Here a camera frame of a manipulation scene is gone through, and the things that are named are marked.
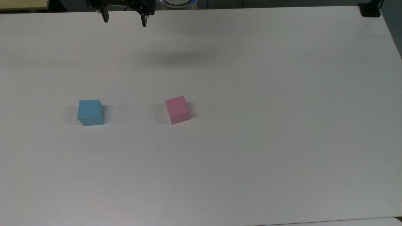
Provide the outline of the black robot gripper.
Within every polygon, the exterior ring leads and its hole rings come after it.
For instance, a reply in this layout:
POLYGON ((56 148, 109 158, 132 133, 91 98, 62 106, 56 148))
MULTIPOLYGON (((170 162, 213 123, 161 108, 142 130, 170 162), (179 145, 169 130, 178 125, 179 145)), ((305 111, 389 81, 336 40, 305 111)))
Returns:
POLYGON ((87 0, 86 5, 102 15, 105 23, 109 21, 109 5, 125 6, 141 15, 142 26, 146 27, 148 16, 154 15, 156 3, 154 0, 87 0))

